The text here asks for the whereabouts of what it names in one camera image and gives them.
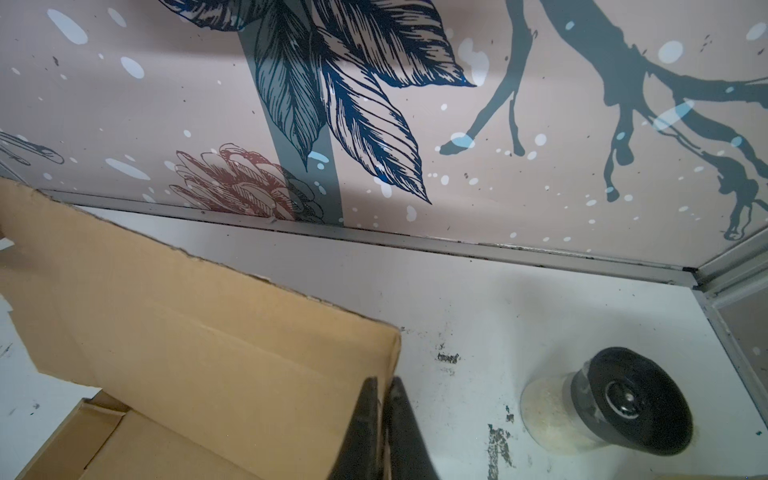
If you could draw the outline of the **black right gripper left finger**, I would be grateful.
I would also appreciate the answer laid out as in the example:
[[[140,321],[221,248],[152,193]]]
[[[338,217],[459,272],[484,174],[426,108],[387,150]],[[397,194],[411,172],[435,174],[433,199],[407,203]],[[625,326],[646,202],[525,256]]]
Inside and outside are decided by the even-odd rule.
[[[378,379],[361,386],[342,445],[328,480],[376,480],[379,468]]]

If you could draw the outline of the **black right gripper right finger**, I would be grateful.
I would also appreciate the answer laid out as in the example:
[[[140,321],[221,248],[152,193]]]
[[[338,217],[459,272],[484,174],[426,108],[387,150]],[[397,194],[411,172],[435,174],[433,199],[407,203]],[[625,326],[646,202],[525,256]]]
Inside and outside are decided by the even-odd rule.
[[[400,377],[392,379],[387,393],[383,424],[389,449],[388,466],[393,480],[438,480]]]

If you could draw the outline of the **brown cardboard box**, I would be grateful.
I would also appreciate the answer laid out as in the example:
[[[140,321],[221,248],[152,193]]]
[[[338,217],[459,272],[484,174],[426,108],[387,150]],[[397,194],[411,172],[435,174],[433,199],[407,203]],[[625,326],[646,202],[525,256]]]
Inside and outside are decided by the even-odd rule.
[[[1,184],[1,292],[34,365],[263,479],[323,479],[388,324]]]

